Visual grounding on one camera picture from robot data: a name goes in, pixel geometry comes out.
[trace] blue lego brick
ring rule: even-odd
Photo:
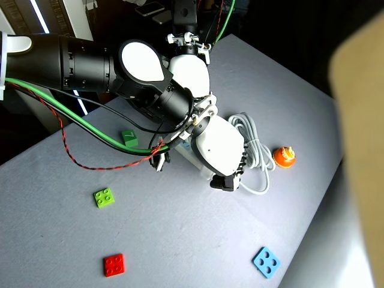
[[[254,265],[268,279],[272,278],[277,268],[280,266],[280,260],[266,247],[263,247],[253,259]]]

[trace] lime green lego brick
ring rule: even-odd
[[[94,193],[96,204],[99,208],[109,205],[115,201],[110,188]]]
[[[126,130],[121,132],[122,138],[126,147],[135,147],[139,145],[139,140],[137,139],[133,130]]]

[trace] gray table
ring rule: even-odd
[[[291,169],[271,173],[269,193],[210,189],[177,152],[163,173],[148,164],[83,170],[56,133],[0,167],[2,287],[278,286],[341,160],[335,104],[234,36],[216,45],[209,70],[222,116],[246,111],[263,143],[296,151]],[[147,124],[121,99],[110,105]],[[130,127],[101,109],[86,118],[116,138]],[[66,130],[84,164],[135,159]],[[137,133],[146,146],[150,135]],[[252,170],[242,180],[257,188],[262,179]],[[104,187],[116,202],[98,209],[93,192]],[[262,246],[281,260],[270,280],[251,262]],[[115,253],[127,271],[106,278],[102,259]]]

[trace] orange round toy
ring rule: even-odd
[[[281,147],[273,154],[276,164],[282,168],[290,168],[296,162],[295,152],[292,147]]]

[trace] beige blurred object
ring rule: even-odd
[[[123,0],[123,1],[133,3],[133,4],[136,4],[138,6],[143,6],[146,2],[146,0]]]
[[[376,287],[384,287],[384,12],[344,42],[331,61],[351,188]]]

